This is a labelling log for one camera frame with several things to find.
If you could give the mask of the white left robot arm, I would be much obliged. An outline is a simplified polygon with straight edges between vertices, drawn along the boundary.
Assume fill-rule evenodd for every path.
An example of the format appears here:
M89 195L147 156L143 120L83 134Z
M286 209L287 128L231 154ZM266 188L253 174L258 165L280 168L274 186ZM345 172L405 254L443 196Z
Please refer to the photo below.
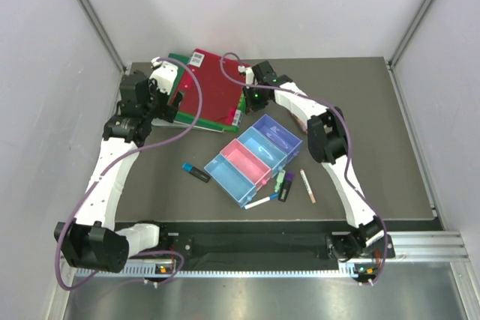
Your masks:
M116 229L116 210L128 174L145 144L156 118L173 121L182 101L170 98L176 68L160 67L150 75L141 71L123 76L114 115L103 127L100 153L88 183L88 198L69 226L58 223L54 237L74 268L120 272L127 260L146 250L165 256L170 240L154 223Z

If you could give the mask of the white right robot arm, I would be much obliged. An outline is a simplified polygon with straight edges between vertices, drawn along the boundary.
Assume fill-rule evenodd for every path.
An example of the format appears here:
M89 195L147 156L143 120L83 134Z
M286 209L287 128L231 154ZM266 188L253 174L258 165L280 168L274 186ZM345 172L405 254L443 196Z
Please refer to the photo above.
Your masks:
M307 96L288 76L278 76L268 61L238 66L244 78L247 108L264 108L270 101L288 110L306 128L312 158L329 174L342 202L348 235L328 237L330 253L339 261L369 256L385 235L384 224L366 201L351 159L350 133L342 112Z

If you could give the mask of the red ring binder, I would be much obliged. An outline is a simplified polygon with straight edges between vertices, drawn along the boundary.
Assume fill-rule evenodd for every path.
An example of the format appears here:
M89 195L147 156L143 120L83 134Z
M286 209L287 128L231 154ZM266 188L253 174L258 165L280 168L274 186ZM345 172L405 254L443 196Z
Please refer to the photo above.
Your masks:
M246 109L245 98L242 87L228 80L222 70L244 82L245 78L238 72L239 63L202 49L195 49L191 55L170 53L169 57L186 64L199 81L203 102L196 126L238 132ZM173 91L181 91L184 95L175 122L191 124L197 113L198 93L190 74L183 68L178 69Z

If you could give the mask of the blue end drawer box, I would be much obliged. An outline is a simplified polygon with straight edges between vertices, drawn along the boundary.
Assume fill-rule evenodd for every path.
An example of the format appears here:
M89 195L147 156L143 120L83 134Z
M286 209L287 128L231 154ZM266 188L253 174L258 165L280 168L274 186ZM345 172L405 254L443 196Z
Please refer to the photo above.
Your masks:
M222 154L218 154L204 169L240 208L246 206L257 194L254 183Z

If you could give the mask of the pink plastic drawer box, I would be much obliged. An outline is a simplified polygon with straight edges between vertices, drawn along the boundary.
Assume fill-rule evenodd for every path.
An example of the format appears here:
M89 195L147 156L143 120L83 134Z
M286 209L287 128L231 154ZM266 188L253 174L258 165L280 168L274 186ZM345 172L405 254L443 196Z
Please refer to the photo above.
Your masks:
M271 169L237 139L225 146L220 154L251 181L257 190L266 185L271 177Z

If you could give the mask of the purple plastic drawer box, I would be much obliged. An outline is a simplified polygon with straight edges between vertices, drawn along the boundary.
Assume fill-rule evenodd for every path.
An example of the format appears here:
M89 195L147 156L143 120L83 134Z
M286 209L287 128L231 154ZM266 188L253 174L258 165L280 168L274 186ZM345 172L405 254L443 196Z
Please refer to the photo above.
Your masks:
M299 154L303 141L269 115L263 115L253 128L282 150L287 155L287 162Z

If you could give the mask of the green ring binder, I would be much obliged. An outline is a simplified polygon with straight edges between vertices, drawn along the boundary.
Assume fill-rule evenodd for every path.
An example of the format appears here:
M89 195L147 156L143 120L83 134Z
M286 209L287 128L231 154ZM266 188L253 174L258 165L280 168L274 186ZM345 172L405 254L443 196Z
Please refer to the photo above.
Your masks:
M150 77L173 104L182 96L175 122L214 131L238 132L246 112L243 88L245 77L239 73L242 63L201 49L191 55L169 54L168 61L151 60Z

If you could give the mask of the light green highlighter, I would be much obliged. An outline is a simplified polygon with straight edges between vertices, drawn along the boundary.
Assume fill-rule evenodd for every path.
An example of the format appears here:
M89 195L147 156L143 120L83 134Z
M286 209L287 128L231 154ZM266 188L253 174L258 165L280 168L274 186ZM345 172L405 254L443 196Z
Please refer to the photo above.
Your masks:
M276 182L274 186L274 191L278 193L281 189L282 183L284 182L284 176L286 174L285 170L280 170L276 177Z

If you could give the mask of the pink-capped marker tube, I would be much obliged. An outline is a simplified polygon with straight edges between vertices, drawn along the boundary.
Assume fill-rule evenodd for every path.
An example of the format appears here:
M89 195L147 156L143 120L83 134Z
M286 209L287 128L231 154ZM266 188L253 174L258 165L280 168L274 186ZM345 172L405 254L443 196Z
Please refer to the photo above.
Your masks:
M304 123L298 116L296 116L296 115L293 114L292 112L290 113L290 116L292 117L292 119L293 119L294 122L296 123L297 128L298 128L303 134L307 134L307 133L308 133L308 126L306 125L306 123Z

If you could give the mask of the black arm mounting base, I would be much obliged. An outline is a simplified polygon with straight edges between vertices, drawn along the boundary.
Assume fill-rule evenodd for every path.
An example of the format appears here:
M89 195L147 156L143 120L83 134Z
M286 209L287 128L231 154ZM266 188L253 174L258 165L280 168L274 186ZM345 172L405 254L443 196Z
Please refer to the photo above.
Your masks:
M328 237L338 239L353 228L341 221L162 221L155 250L184 256L185 270L296 271L329 270L337 259ZM391 241L379 241L366 256L350 259L377 264L393 259Z

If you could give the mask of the light blue drawer box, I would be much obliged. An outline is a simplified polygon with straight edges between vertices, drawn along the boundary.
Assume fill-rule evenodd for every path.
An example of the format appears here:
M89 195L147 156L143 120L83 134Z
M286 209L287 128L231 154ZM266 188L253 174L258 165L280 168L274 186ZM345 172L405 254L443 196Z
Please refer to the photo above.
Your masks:
M246 129L237 140L270 168L271 178L287 164L287 154L253 127Z

